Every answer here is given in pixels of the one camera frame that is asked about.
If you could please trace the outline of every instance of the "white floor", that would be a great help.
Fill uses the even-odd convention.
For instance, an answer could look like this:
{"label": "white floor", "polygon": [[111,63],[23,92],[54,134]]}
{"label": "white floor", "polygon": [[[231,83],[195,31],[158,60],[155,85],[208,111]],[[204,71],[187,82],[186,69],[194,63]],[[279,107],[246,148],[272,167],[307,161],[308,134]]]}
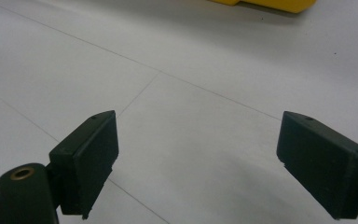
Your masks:
{"label": "white floor", "polygon": [[0,0],[0,175],[111,109],[113,173],[61,223],[337,223],[275,150],[284,110],[358,142],[358,1]]}

